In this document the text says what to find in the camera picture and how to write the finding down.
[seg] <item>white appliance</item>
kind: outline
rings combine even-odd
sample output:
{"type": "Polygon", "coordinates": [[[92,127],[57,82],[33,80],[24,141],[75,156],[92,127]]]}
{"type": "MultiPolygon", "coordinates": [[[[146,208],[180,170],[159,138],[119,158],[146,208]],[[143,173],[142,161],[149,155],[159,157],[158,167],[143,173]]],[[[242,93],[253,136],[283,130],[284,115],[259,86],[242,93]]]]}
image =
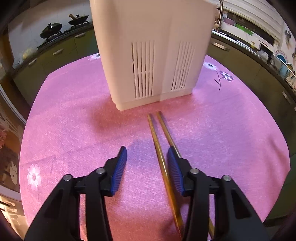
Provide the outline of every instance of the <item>white appliance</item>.
{"type": "Polygon", "coordinates": [[[216,6],[204,0],[90,0],[90,5],[118,110],[192,92],[216,6]]]}

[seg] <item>ventilation grille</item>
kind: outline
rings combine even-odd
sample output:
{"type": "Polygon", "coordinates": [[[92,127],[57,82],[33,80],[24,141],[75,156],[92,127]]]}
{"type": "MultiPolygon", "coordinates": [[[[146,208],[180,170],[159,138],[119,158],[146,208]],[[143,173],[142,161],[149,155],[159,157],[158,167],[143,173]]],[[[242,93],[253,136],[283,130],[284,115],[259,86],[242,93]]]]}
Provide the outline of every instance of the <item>ventilation grille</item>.
{"type": "Polygon", "coordinates": [[[190,42],[180,42],[171,91],[183,89],[190,70],[195,47],[190,42]]]}
{"type": "Polygon", "coordinates": [[[154,41],[133,42],[131,51],[135,76],[135,98],[141,99],[152,96],[154,41]]]}

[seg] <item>drawer handle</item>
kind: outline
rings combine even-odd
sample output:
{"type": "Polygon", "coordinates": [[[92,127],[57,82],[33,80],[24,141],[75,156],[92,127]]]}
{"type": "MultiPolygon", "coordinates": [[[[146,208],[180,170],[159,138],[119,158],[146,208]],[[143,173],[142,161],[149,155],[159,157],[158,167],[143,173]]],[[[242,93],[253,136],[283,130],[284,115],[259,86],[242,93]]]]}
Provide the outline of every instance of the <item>drawer handle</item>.
{"type": "Polygon", "coordinates": [[[63,52],[63,50],[64,50],[64,49],[59,49],[57,52],[52,53],[52,55],[59,54],[59,53],[63,52]]]}
{"type": "Polygon", "coordinates": [[[75,38],[82,37],[82,36],[84,36],[85,34],[86,34],[86,33],[78,34],[78,35],[75,36],[75,38]]]}
{"type": "Polygon", "coordinates": [[[33,59],[28,65],[29,65],[29,66],[32,65],[33,63],[36,62],[36,60],[37,60],[37,58],[33,59]]]}
{"type": "Polygon", "coordinates": [[[226,48],[226,47],[224,47],[223,45],[218,44],[218,43],[216,43],[216,42],[213,42],[212,45],[214,45],[214,46],[216,46],[216,47],[218,47],[218,48],[220,48],[220,49],[223,49],[223,50],[225,50],[225,51],[229,51],[229,50],[230,50],[229,48],[226,48]]]}
{"type": "Polygon", "coordinates": [[[292,101],[291,101],[290,98],[286,95],[286,93],[285,93],[285,92],[282,92],[282,94],[283,94],[283,96],[286,98],[286,100],[287,100],[290,104],[292,104],[292,101]]]}

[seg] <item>black pan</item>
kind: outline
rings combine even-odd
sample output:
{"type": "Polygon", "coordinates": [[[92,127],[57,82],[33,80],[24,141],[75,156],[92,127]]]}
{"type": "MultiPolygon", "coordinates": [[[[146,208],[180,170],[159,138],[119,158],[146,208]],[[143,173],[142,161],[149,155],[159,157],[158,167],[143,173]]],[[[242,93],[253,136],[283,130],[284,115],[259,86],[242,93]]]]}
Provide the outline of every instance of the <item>black pan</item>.
{"type": "Polygon", "coordinates": [[[50,36],[59,33],[62,28],[61,23],[49,23],[45,29],[42,30],[40,37],[43,39],[47,39],[50,36]]]}
{"type": "Polygon", "coordinates": [[[79,14],[78,14],[78,15],[76,15],[76,17],[74,17],[72,14],[69,14],[69,17],[72,20],[69,21],[68,23],[75,26],[75,25],[78,25],[78,24],[81,24],[81,23],[85,22],[89,16],[88,15],[79,16],[79,14]]]}

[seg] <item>chopstick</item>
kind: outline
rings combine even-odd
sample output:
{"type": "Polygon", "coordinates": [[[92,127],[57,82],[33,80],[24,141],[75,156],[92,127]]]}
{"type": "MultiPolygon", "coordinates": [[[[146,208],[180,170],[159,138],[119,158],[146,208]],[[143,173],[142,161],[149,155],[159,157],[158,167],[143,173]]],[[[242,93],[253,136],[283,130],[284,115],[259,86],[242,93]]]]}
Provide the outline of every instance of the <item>chopstick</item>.
{"type": "Polygon", "coordinates": [[[150,130],[151,130],[151,135],[153,138],[153,142],[154,142],[154,146],[155,146],[155,151],[156,151],[156,155],[157,155],[157,159],[158,159],[158,163],[160,166],[160,171],[161,171],[161,175],[163,176],[163,182],[165,184],[165,189],[166,192],[168,194],[168,200],[169,200],[169,204],[170,207],[172,209],[173,212],[173,217],[174,217],[174,222],[176,225],[176,229],[180,235],[180,237],[182,237],[182,231],[183,231],[183,219],[180,213],[180,209],[177,205],[177,201],[176,201],[176,197],[175,194],[173,192],[173,187],[171,185],[170,182],[170,178],[169,178],[169,174],[168,174],[168,168],[166,166],[165,163],[165,158],[163,155],[163,152],[161,150],[161,146],[159,144],[154,126],[153,126],[153,122],[152,122],[152,115],[148,114],[148,122],[149,122],[149,126],[150,126],[150,130]]]}
{"type": "MultiPolygon", "coordinates": [[[[157,118],[158,118],[158,120],[160,122],[160,125],[161,125],[161,127],[163,129],[163,132],[165,134],[166,139],[168,140],[169,145],[175,148],[175,150],[176,150],[176,152],[178,154],[178,157],[181,158],[181,154],[180,154],[180,152],[179,152],[176,144],[174,143],[174,140],[172,139],[172,136],[170,135],[170,133],[168,131],[168,128],[167,128],[167,126],[166,126],[166,124],[165,124],[165,122],[163,120],[163,117],[162,117],[163,114],[162,114],[162,112],[161,111],[158,111],[156,113],[156,116],[157,116],[157,118]]],[[[209,218],[209,234],[210,234],[210,236],[211,236],[212,239],[214,239],[214,230],[215,230],[215,227],[213,225],[213,222],[212,222],[211,218],[209,218]]]]}

